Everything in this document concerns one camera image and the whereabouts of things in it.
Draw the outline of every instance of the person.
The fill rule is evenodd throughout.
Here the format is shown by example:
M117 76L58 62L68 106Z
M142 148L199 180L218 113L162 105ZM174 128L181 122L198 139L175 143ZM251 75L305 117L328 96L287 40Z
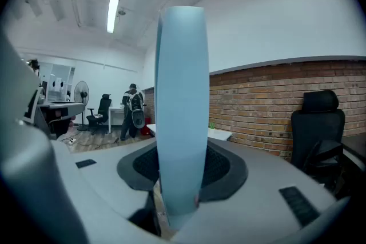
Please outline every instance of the person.
M40 65L38 63L37 59L29 59L28 61L26 61L26 63L28 64L28 67L34 72L34 74L39 78L39 70L40 70ZM41 87L41 95L45 95L45 89L42 87L41 83L39 83L38 87Z
M125 119L122 124L122 130L121 130L121 135L120 135L120 140L122 140L122 141L126 140L126 133L128 130L129 130L129 135L132 138L134 138L137 133L137 128L133 124L133 120L132 120L132 111L129 108L130 99L133 97L134 94L138 94L142 103L144 103L144 98L143 98L141 92L136 89L136 85L134 83L131 83L130 90L125 92L124 97L122 99L122 104L124 105L124 112L125 112Z

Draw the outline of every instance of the man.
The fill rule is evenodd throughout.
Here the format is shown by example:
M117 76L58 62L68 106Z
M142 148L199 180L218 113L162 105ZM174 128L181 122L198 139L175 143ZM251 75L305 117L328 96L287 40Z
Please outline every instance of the man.
M132 138L134 138L136 136L137 128L133 124L132 111L129 108L130 99L133 97L134 94L138 94L142 103L144 103L144 98L142 97L141 92L136 90L136 85L134 83L131 83L130 90L125 92L124 97L122 99L122 104L125 106L124 107L125 119L122 124L122 130L121 130L121 135L120 135L120 140L122 140L122 141L126 140L126 133L127 133L128 129L129 129L129 135Z

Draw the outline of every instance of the headrest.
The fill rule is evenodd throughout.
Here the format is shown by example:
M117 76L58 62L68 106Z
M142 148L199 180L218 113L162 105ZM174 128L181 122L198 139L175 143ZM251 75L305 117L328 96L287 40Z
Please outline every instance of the headrest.
M337 95L332 90L304 93L303 112L327 112L338 108Z

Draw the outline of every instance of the pants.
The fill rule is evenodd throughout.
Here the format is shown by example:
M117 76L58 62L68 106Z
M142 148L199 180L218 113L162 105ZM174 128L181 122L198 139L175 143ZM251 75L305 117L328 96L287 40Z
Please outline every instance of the pants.
M129 130L128 133L132 138L136 136L137 128L133 124L131 111L128 111L127 115L125 115L125 119L122 124L120 139L126 138L127 130Z

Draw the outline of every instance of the fluorescent light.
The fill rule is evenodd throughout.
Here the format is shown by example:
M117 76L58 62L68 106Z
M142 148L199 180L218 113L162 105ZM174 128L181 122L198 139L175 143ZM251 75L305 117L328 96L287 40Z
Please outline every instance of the fluorescent light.
M116 20L117 7L120 0L109 0L107 32L113 34L114 22Z

